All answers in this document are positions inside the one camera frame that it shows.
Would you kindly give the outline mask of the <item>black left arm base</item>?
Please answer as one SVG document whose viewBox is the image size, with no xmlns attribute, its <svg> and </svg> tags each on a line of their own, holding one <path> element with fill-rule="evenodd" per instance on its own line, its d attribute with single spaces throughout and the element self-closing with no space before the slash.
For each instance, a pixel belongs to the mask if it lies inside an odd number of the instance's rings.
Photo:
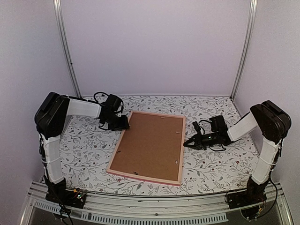
<svg viewBox="0 0 300 225">
<path fill-rule="evenodd" d="M 64 206 L 83 209 L 86 197 L 86 193 L 79 188 L 67 190 L 64 186 L 54 185 L 48 187 L 45 199 Z"/>
</svg>

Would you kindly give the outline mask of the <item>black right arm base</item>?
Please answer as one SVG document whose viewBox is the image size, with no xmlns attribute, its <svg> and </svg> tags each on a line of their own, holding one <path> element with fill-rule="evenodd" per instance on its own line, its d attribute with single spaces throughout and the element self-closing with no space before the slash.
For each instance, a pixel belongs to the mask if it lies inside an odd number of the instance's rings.
<svg viewBox="0 0 300 225">
<path fill-rule="evenodd" d="M 243 208 L 242 216 L 247 220 L 257 219 L 265 206 L 267 196 L 264 191 L 256 193 L 245 191 L 230 191 L 225 194 L 225 202 L 229 209 Z"/>
</svg>

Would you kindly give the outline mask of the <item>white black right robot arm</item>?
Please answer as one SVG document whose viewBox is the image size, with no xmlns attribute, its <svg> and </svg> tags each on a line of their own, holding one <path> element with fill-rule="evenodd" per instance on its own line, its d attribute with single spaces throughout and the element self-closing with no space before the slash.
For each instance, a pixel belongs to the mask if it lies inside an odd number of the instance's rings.
<svg viewBox="0 0 300 225">
<path fill-rule="evenodd" d="M 203 134 L 200 123 L 194 121 L 192 124 L 196 134 L 183 145 L 194 150 L 205 150 L 213 145 L 228 146 L 255 128 L 260 129 L 263 144 L 258 164 L 248 180 L 248 190 L 242 195 L 244 203 L 253 204 L 261 195 L 258 187 L 269 182 L 271 171 L 281 156 L 283 141 L 292 125 L 290 116 L 275 103 L 267 100 L 250 107 L 250 111 L 232 127 L 226 125 L 222 115 L 209 118 L 207 123 L 210 124 L 211 133 Z"/>
</svg>

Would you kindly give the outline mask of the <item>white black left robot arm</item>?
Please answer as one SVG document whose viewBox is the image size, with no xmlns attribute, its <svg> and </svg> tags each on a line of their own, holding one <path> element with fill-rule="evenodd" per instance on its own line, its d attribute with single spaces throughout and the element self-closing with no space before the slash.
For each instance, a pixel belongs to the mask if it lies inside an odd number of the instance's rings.
<svg viewBox="0 0 300 225">
<path fill-rule="evenodd" d="M 60 161 L 60 139 L 68 116 L 85 116 L 98 119 L 100 129 L 107 125 L 107 130 L 120 131 L 129 129 L 129 122 L 124 110 L 123 100 L 113 94 L 107 95 L 104 102 L 96 99 L 60 95 L 50 92 L 34 117 L 39 134 L 40 155 L 45 169 L 47 186 L 55 186 L 51 195 L 59 203 L 66 203 L 70 194 L 63 187 L 66 180 L 62 174 Z"/>
</svg>

